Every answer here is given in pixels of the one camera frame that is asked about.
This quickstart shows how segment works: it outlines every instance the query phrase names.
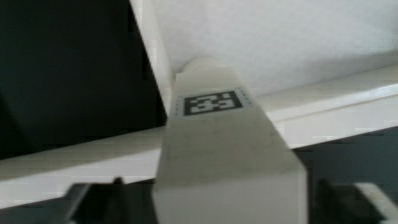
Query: dark background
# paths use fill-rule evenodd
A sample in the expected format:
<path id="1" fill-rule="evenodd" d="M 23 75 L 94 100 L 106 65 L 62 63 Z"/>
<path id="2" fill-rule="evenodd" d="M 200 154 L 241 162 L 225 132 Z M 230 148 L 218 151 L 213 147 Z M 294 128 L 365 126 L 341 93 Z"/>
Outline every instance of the dark background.
<path id="1" fill-rule="evenodd" d="M 294 149 L 309 173 L 309 187 L 374 183 L 398 204 L 398 127 Z"/>
<path id="2" fill-rule="evenodd" d="M 1 0 L 0 159 L 163 123 L 127 0 Z"/>

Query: black surface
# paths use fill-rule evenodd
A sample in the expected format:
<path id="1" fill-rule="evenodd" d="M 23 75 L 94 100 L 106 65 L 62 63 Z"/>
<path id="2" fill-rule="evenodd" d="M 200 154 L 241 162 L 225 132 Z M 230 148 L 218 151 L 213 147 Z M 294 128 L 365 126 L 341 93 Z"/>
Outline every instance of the black surface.
<path id="1" fill-rule="evenodd" d="M 309 171 L 310 192 L 326 179 L 333 184 L 371 182 L 398 203 L 398 127 L 294 150 Z"/>
<path id="2" fill-rule="evenodd" d="M 158 224 L 152 205 L 152 182 L 143 181 L 129 185 L 117 178 L 113 184 L 90 184 L 83 197 L 74 197 L 78 206 L 69 206 L 63 217 L 54 217 L 53 224 L 63 220 L 76 224 Z M 72 199 L 74 189 L 63 197 Z"/>
<path id="3" fill-rule="evenodd" d="M 316 223 L 380 224 L 385 218 L 353 184 L 316 186 Z"/>
<path id="4" fill-rule="evenodd" d="M 1 0 L 0 28 L 0 159 L 161 126 L 127 0 Z"/>

